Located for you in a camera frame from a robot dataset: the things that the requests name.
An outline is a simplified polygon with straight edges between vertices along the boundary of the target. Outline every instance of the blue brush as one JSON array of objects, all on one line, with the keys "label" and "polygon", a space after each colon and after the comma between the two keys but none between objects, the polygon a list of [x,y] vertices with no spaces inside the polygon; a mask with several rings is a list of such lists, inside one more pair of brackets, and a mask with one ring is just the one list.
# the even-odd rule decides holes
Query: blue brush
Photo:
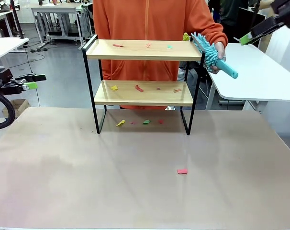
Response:
[{"label": "blue brush", "polygon": [[[231,68],[224,60],[218,59],[217,50],[214,46],[214,43],[211,46],[210,43],[206,40],[206,37],[202,36],[201,34],[198,34],[196,36],[196,33],[194,33],[191,35],[199,42],[199,44],[206,51],[205,64],[206,64],[208,71],[212,71],[211,66],[216,66],[217,68],[224,71],[226,74],[228,74],[232,78],[234,78],[234,79],[237,78],[237,76],[239,74],[233,68]],[[200,47],[198,47],[197,43],[195,43],[194,41],[193,41],[193,43],[195,44],[197,49],[202,53],[202,51],[201,51]]]}]

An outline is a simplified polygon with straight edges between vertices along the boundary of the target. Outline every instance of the lower shelf board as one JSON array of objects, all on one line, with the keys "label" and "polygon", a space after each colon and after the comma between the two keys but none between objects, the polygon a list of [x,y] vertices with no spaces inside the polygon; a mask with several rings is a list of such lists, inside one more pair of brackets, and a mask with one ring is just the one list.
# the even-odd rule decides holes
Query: lower shelf board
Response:
[{"label": "lower shelf board", "polygon": [[95,95],[97,105],[187,106],[193,98],[186,82],[102,80]]}]

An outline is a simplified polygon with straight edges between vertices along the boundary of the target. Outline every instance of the beige tabletop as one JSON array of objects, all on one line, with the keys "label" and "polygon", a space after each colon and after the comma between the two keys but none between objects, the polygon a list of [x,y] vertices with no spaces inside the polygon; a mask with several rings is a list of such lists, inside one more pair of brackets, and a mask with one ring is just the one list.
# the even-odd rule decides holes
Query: beige tabletop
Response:
[{"label": "beige tabletop", "polygon": [[0,139],[0,227],[290,229],[290,150],[256,112],[196,111],[187,136],[178,111],[109,110],[98,135],[91,110],[28,108]]}]

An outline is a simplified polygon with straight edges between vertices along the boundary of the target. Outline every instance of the shelf board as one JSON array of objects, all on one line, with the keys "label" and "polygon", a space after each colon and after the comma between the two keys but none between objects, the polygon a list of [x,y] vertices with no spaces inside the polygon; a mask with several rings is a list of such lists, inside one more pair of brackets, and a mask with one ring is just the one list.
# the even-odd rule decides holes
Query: shelf board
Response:
[{"label": "shelf board", "polygon": [[[144,92],[138,91],[136,85]],[[182,91],[174,93],[174,89],[178,88]],[[95,95],[95,104],[191,107],[193,98],[186,82],[102,80]]]},{"label": "shelf board", "polygon": [[148,40],[96,40],[87,51],[89,59],[200,61],[201,54],[192,42]]}]

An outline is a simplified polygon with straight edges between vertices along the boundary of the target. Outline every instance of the orange jacket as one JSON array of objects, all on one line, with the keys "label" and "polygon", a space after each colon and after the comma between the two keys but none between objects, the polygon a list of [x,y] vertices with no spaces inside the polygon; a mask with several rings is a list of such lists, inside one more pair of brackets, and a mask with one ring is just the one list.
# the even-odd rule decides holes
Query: orange jacket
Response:
[{"label": "orange jacket", "polygon": [[[227,45],[205,0],[94,0],[100,39],[182,41],[184,32]],[[104,80],[177,81],[177,61],[102,60]]]}]

